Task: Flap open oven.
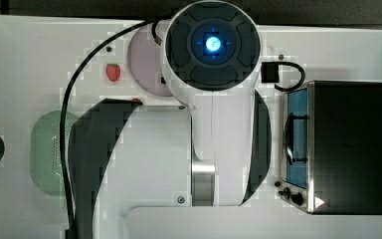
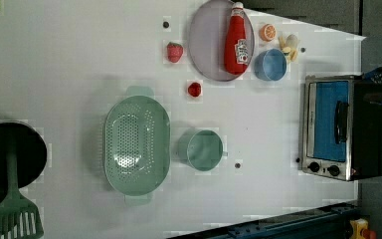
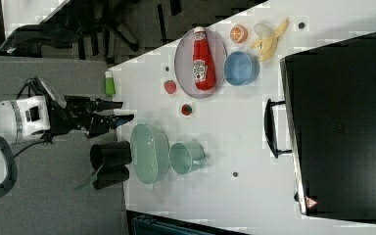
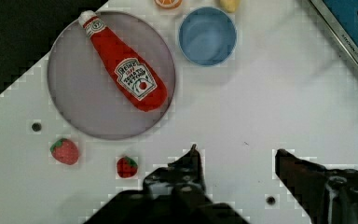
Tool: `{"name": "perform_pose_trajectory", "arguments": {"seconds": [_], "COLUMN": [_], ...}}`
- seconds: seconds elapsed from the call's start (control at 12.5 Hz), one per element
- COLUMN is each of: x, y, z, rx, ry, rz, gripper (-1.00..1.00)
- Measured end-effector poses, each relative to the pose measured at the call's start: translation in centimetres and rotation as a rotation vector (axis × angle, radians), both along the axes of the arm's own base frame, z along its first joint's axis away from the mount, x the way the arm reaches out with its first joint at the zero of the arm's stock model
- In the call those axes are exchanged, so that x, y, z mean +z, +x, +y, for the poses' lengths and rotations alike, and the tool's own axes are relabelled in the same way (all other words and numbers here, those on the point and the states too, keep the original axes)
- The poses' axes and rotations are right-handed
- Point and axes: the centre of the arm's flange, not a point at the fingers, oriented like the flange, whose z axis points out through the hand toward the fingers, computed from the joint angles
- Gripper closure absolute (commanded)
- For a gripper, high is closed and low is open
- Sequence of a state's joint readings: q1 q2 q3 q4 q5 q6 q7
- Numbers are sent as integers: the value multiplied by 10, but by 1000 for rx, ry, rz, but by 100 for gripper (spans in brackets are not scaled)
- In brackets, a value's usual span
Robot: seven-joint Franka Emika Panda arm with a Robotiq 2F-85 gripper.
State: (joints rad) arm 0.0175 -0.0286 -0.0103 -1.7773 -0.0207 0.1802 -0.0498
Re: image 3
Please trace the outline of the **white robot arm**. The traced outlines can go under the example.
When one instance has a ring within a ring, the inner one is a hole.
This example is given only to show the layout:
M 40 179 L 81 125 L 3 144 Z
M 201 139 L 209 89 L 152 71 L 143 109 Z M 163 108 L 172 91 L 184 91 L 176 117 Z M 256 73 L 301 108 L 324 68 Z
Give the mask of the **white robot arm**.
M 44 96 L 0 102 L 0 198 L 18 178 L 13 145 L 50 143 L 53 137 L 73 130 L 81 130 L 87 138 L 103 135 L 134 119 L 133 115 L 101 114 L 121 107 L 121 102 L 78 96 L 68 96 L 63 102 Z

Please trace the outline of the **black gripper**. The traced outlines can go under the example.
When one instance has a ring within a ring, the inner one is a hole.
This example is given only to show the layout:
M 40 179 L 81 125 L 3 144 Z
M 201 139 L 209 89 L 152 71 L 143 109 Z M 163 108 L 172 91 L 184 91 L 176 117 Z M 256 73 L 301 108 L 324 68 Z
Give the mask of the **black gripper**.
M 85 135 L 89 135 L 90 125 L 92 135 L 102 135 L 134 119 L 134 115 L 95 116 L 95 112 L 121 109 L 123 102 L 96 101 L 89 97 L 66 96 L 64 107 L 54 99 L 48 99 L 48 105 L 50 120 L 48 133 L 52 137 L 66 135 L 73 130 L 81 130 Z

